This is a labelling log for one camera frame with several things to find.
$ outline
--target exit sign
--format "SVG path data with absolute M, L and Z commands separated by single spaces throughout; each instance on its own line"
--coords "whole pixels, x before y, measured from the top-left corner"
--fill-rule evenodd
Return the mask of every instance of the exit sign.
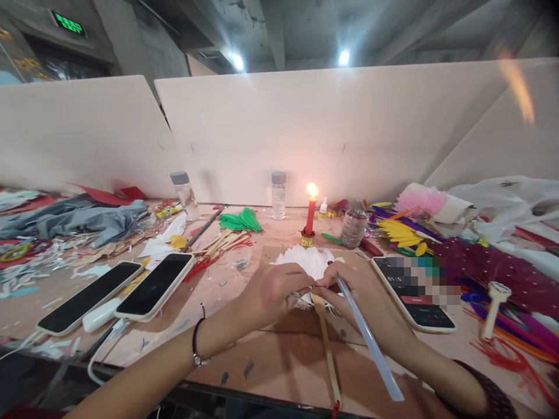
M 58 27 L 87 38 L 86 30 L 78 22 L 72 19 L 68 19 L 67 17 L 62 16 L 60 13 L 56 13 L 54 10 L 51 10 L 51 13 Z

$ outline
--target candle flame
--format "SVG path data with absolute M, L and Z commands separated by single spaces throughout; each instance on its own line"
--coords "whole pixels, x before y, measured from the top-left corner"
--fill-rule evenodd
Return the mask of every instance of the candle flame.
M 520 66 L 512 59 L 510 51 L 505 48 L 500 50 L 498 62 L 501 72 L 511 86 L 524 121 L 533 125 L 535 120 L 534 104 Z
M 312 198 L 319 194 L 319 189 L 316 187 L 314 183 L 309 183 L 307 185 L 307 192 L 310 194 Z

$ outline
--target white feather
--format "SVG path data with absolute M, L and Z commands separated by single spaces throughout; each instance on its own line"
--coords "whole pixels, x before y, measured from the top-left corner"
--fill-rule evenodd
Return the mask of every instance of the white feather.
M 295 246 L 287 249 L 285 253 L 280 254 L 275 262 L 271 262 L 270 265 L 297 263 L 305 270 L 307 275 L 317 281 L 324 277 L 324 271 L 328 267 L 328 262 L 334 260 L 345 262 L 344 258 L 335 258 L 332 252 L 328 249 L 320 251 L 316 247 L 305 249 L 302 246 Z M 329 302 L 325 301 L 325 303 L 327 308 L 331 311 L 334 310 L 333 306 Z M 295 308 L 300 308 L 302 310 L 307 310 L 313 306 L 314 304 L 310 294 L 305 294 L 295 304 Z

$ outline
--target gray bottle cap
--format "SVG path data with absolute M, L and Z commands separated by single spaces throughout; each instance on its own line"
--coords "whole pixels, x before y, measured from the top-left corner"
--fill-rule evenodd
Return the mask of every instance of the gray bottle cap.
M 173 184 L 187 184 L 190 182 L 186 172 L 171 173 L 171 180 L 173 181 Z
M 272 173 L 272 184 L 285 184 L 287 180 L 287 175 L 285 172 L 274 172 Z

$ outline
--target table surface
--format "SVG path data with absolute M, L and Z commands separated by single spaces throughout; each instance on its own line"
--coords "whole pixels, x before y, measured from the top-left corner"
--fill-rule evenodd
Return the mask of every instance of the table surface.
M 224 212 L 238 213 L 241 209 L 242 207 L 228 207 Z M 188 223 L 185 236 L 190 237 L 190 231 L 204 225 L 213 213 L 210 205 L 201 205 L 201 210 L 204 216 L 201 220 Z M 96 361 L 116 367 L 131 365 L 176 334 L 195 325 L 202 315 L 200 303 L 204 304 L 207 314 L 211 315 L 234 299 L 258 267 L 263 251 L 266 251 L 265 247 L 289 248 L 298 244 L 299 230 L 304 227 L 306 220 L 305 208 L 288 208 L 286 218 L 281 221 L 271 218 L 269 208 L 260 208 L 260 211 L 257 217 L 264 232 L 252 237 L 251 263 L 246 270 L 234 270 L 227 263 L 227 259 L 222 257 L 190 283 L 182 283 L 163 307 L 160 317 L 149 323 L 132 324 L 123 335 L 111 339 Z M 340 250 L 340 246 L 320 235 L 328 233 L 338 236 L 340 228 L 340 219 L 315 220 L 316 247 Z M 219 231 L 219 223 L 216 221 L 194 244 L 193 250 L 203 248 Z M 379 243 L 378 246 L 387 255 L 393 255 L 384 243 Z M 143 247 L 144 244 L 140 244 L 130 253 L 94 265 L 108 264 L 113 267 L 122 260 L 139 261 L 136 256 Z M 356 252 L 369 259 L 360 250 Z M 91 265 L 87 265 L 79 271 L 90 268 Z M 43 316 L 92 281 L 71 277 L 72 270 L 55 271 L 49 278 L 38 283 L 39 291 L 27 296 L 0 300 L 0 335 L 12 339 L 25 339 L 34 331 L 36 323 Z M 58 301 L 43 308 L 55 300 Z M 522 377 L 519 374 L 491 365 L 485 355 L 470 345 L 470 342 L 479 336 L 480 324 L 464 314 L 460 305 L 448 306 L 447 311 L 453 316 L 458 332 L 452 335 L 416 333 L 418 338 L 443 355 L 462 360 L 477 368 L 512 398 L 539 414 L 551 417 L 553 412 L 550 406 L 542 400 L 541 395 L 535 399 L 530 395 L 527 386 L 521 386 Z M 210 386 L 217 393 L 232 390 L 297 406 L 331 409 L 332 394 L 322 338 L 319 332 L 315 333 L 313 326 L 309 329 L 300 325 L 297 316 L 301 315 L 314 316 L 311 312 L 295 313 L 295 318 L 289 325 L 286 323 L 285 326 L 273 326 L 245 336 L 216 354 L 209 365 L 191 373 L 186 377 L 186 381 Z M 387 358 L 406 399 L 403 403 L 392 402 L 362 338 L 345 320 L 336 319 L 330 313 L 327 314 L 327 322 L 343 412 L 381 418 L 405 417 L 404 415 L 452 417 L 425 384 Z M 101 328 L 93 334 L 88 334 L 83 328 L 79 328 L 68 336 L 54 340 L 80 338 L 78 349 L 83 351 L 91 347 L 104 330 L 105 328 Z M 524 355 L 541 375 L 551 369 L 546 363 L 526 353 Z

